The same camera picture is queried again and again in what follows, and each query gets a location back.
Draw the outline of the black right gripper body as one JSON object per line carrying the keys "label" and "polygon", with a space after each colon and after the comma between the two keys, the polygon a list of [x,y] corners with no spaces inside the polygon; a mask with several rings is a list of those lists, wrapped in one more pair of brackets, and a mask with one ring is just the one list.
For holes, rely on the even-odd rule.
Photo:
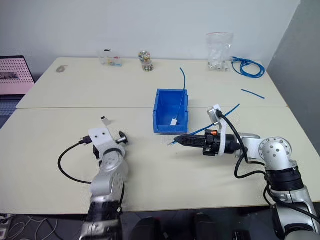
{"label": "black right gripper body", "polygon": [[203,146],[202,154],[204,156],[211,156],[215,157],[220,150],[220,144],[221,144],[221,134],[218,133],[217,130],[205,130],[205,143]]}

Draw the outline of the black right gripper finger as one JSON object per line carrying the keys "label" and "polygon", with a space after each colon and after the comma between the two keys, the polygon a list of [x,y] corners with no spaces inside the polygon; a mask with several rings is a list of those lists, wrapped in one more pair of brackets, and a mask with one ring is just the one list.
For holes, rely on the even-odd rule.
{"label": "black right gripper finger", "polygon": [[194,142],[194,141],[205,141],[206,137],[204,135],[196,135],[196,134],[182,134],[178,136],[179,142]]}
{"label": "black right gripper finger", "polygon": [[185,147],[192,147],[192,148],[203,148],[206,140],[203,139],[176,139],[176,143],[185,146]]}

